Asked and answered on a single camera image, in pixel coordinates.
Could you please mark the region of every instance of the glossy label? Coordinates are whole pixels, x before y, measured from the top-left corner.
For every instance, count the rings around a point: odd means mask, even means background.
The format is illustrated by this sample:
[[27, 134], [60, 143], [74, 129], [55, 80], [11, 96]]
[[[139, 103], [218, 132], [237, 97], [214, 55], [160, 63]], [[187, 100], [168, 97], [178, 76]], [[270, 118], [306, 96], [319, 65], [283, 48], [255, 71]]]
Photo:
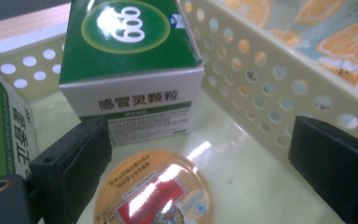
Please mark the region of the glossy label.
[[170, 22], [157, 8], [139, 1], [111, 1], [91, 10], [81, 33], [94, 48], [110, 53], [136, 53], [160, 45]]

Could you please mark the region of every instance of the green box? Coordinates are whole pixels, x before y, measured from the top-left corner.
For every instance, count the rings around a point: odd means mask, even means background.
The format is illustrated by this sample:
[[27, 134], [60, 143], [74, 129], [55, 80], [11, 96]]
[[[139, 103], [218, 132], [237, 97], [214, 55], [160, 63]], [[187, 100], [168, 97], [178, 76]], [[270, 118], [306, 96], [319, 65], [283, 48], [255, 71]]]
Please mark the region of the green box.
[[37, 154], [31, 108], [0, 76], [0, 176], [28, 176]]
[[75, 0], [60, 88], [115, 144], [191, 130], [204, 69], [175, 0]]

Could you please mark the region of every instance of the white surface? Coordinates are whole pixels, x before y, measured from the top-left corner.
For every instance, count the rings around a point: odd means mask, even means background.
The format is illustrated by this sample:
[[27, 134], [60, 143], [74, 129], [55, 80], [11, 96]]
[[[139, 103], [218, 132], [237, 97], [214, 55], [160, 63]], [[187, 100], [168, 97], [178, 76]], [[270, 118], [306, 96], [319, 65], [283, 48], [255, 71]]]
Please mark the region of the white surface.
[[[60, 92], [32, 109], [40, 148], [78, 123]], [[101, 183], [121, 161], [148, 149], [174, 150], [198, 166], [211, 188], [215, 223], [343, 223], [288, 161], [258, 145], [204, 92], [192, 133], [114, 147]], [[78, 223], [92, 223], [97, 193]]]

